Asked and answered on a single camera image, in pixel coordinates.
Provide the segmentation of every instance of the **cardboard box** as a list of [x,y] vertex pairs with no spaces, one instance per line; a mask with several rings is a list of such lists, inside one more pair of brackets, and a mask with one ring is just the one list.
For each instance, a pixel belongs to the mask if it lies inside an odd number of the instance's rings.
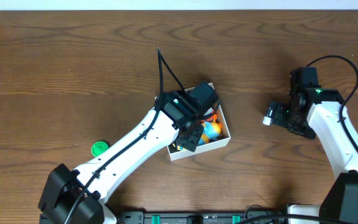
[[[194,87],[188,88],[188,89],[186,89],[186,91],[190,91],[192,89],[194,89]],[[202,146],[197,146],[195,152],[190,152],[188,150],[180,151],[178,149],[175,149],[172,145],[169,145],[169,146],[167,146],[167,149],[168,149],[168,153],[171,158],[171,161],[181,159],[184,157],[188,157],[188,156],[193,156],[195,154],[200,154],[202,152],[207,152],[207,151],[210,151],[213,149],[218,149],[218,148],[224,147],[228,144],[231,137],[230,137],[229,128],[227,128],[226,120],[224,119],[221,105],[219,105],[219,107],[216,109],[216,115],[218,116],[217,120],[222,124],[221,134],[222,134],[223,138],[219,139],[217,141],[202,145]]]

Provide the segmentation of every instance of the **wooden table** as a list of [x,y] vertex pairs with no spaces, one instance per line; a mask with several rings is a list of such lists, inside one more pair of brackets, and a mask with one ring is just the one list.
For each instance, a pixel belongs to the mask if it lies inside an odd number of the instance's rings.
[[[0,12],[0,223],[37,223],[49,172],[115,142],[158,93],[156,46],[186,88],[213,82],[232,139],[171,162],[162,149],[108,205],[147,211],[245,210],[321,203],[334,179],[320,145],[262,125],[271,100],[287,101],[288,73],[328,54],[358,66],[358,11]],[[343,97],[351,67],[316,64]],[[166,91],[179,87],[165,73]],[[358,131],[358,91],[349,102]]]

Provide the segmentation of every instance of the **blue toy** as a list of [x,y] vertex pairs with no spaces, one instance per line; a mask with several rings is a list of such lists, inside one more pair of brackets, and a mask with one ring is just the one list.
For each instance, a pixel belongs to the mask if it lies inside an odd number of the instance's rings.
[[200,141],[198,142],[199,146],[207,144],[210,141],[216,140],[222,131],[221,124],[219,124],[218,122],[205,121],[202,123],[202,125],[204,126],[204,131]]

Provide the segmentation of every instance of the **green bottle cap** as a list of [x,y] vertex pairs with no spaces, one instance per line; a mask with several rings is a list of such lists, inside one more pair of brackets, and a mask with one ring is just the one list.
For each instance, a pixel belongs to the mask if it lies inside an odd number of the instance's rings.
[[109,144],[104,141],[95,142],[92,146],[92,155],[94,157],[100,156],[109,149]]

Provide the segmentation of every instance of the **black cable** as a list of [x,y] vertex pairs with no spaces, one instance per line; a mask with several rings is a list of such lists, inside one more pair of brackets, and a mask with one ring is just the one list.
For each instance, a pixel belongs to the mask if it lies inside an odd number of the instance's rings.
[[325,224],[353,224],[349,222],[339,221],[332,218],[321,218],[321,217],[314,217],[310,215],[293,215],[293,214],[287,214],[287,215],[261,215],[257,216],[255,218],[250,218],[248,220],[244,220],[241,222],[237,222],[236,224],[247,224],[247,223],[253,223],[259,220],[266,220],[266,219],[283,219],[283,218],[293,218],[293,219],[299,219],[299,220],[309,220],[309,221],[316,221],[320,223]]
[[177,81],[177,83],[180,85],[180,88],[185,91],[185,88],[183,87],[183,85],[180,83],[179,79],[177,78],[177,76],[173,73],[173,71],[171,70],[171,68],[168,66],[167,62],[164,60],[164,58],[161,55],[161,60],[162,63],[164,63],[164,65],[166,66],[166,68],[168,69],[169,73],[171,73],[172,77]]
[[263,206],[261,206],[261,205],[250,205],[247,209],[246,209],[246,211],[244,212],[244,218],[246,218],[246,219],[248,219],[248,210],[250,209],[250,208],[252,208],[252,207],[260,207],[260,208],[262,208],[262,209],[265,209]]
[[345,107],[346,103],[351,99],[351,97],[353,96],[354,92],[356,92],[357,87],[358,87],[358,69],[356,67],[356,65],[354,65],[353,62],[351,62],[349,59],[339,56],[339,55],[327,55],[327,56],[323,56],[320,58],[317,58],[316,60],[310,62],[307,67],[309,67],[310,65],[314,64],[315,62],[318,62],[322,59],[326,59],[326,58],[339,58],[344,60],[345,62],[347,62],[349,65],[352,66],[352,68],[354,69],[355,73],[356,73],[356,85],[354,86],[351,94],[349,94],[349,96],[346,98],[346,100],[343,102],[343,104],[341,105],[341,107],[339,108],[339,122],[341,122],[341,125],[343,127],[343,130],[346,133],[346,136],[349,138],[350,142],[352,143],[354,149],[357,151],[358,153],[358,145],[356,144],[356,142],[354,141],[354,139],[352,138],[352,135],[350,134],[349,130],[346,127],[345,124],[345,119],[343,118],[343,108]]
[[121,149],[117,154],[115,154],[114,156],[112,156],[112,158],[110,158],[109,160],[107,160],[98,170],[96,170],[94,172],[94,174],[92,175],[92,177],[88,180],[88,182],[85,184],[84,188],[82,188],[82,191],[80,193],[80,195],[77,197],[77,199],[75,200],[73,206],[71,207],[70,211],[68,212],[68,215],[66,217],[65,220],[65,224],[68,224],[74,214],[74,211],[76,210],[77,206],[80,204],[81,199],[84,197],[85,192],[87,191],[88,187],[92,184],[92,182],[94,181],[95,178],[97,178],[100,175],[100,172],[102,172],[104,170],[104,168],[106,168],[108,165],[110,165],[110,163],[115,160],[117,157],[119,157],[122,153],[124,153],[125,151],[127,151],[129,148],[131,148],[134,144],[136,144],[138,141],[140,141],[142,138],[146,137],[147,133],[152,129],[155,121],[157,120],[158,114],[161,110],[161,105],[162,105],[162,92],[163,92],[163,74],[162,74],[162,64],[161,64],[161,53],[160,53],[160,49],[157,48],[157,57],[158,57],[158,69],[160,71],[160,95],[159,95],[159,101],[158,101],[158,107],[155,110],[155,115],[154,118],[152,120],[152,122],[150,123],[149,127],[141,134],[139,135],[139,137],[137,137],[135,140],[133,140],[131,143],[129,143],[126,147],[124,147],[123,149]]

